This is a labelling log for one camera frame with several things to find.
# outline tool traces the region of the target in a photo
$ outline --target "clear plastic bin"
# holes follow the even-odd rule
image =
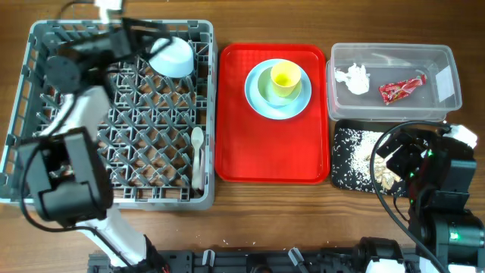
[[[347,72],[354,63],[364,65],[370,77],[369,92],[351,93],[335,81],[335,67]],[[379,86],[427,76],[404,99],[385,105]],[[366,121],[442,121],[462,106],[462,91],[451,49],[446,45],[337,43],[327,63],[329,116]]]

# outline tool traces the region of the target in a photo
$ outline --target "white spoon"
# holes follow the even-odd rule
[[[195,127],[192,130],[192,135],[190,136],[190,142],[194,146],[194,162],[192,164],[192,188],[197,190],[200,188],[201,178],[200,178],[200,148],[204,143],[204,132],[200,127]]]

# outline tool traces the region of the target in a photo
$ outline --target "white bowl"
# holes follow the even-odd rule
[[[150,49],[153,53],[168,42],[168,39],[158,39]],[[194,70],[194,51],[188,42],[173,37],[172,43],[149,60],[150,66],[157,73],[173,78],[190,75]]]

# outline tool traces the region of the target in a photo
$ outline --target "red snack wrapper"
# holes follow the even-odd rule
[[[384,99],[384,103],[388,105],[391,102],[409,96],[416,87],[426,84],[426,79],[426,75],[422,74],[416,78],[403,80],[402,82],[384,84],[379,87],[379,92]]]

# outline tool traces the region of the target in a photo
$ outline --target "plastic container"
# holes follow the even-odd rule
[[[187,77],[173,79],[155,73],[142,59],[135,64],[120,63],[120,73],[111,78],[113,107],[98,125],[98,154],[107,166],[114,203],[119,208],[208,209],[214,202],[215,188],[214,28],[206,20],[163,20],[163,23],[169,26],[172,36],[190,44],[195,69]],[[58,43],[101,31],[105,31],[105,26],[98,20],[41,20],[30,29],[2,154],[0,202],[18,201],[22,168],[15,143],[44,130],[64,101],[57,90],[41,80],[47,58]],[[193,160],[190,133],[194,127],[205,132],[205,190],[198,198],[189,194]]]
[[[335,70],[347,72],[354,63],[364,65],[370,77],[369,92],[354,95],[337,83]],[[420,74],[427,83],[411,95],[385,105],[379,86],[408,80]],[[442,121],[462,106],[462,91],[455,59],[446,45],[337,43],[327,64],[328,111],[333,120]]]
[[[246,78],[257,64],[281,58],[311,82],[306,108],[293,118],[265,118],[246,101]],[[232,182],[317,184],[330,171],[325,56],[314,45],[232,44],[221,53],[215,168]]]

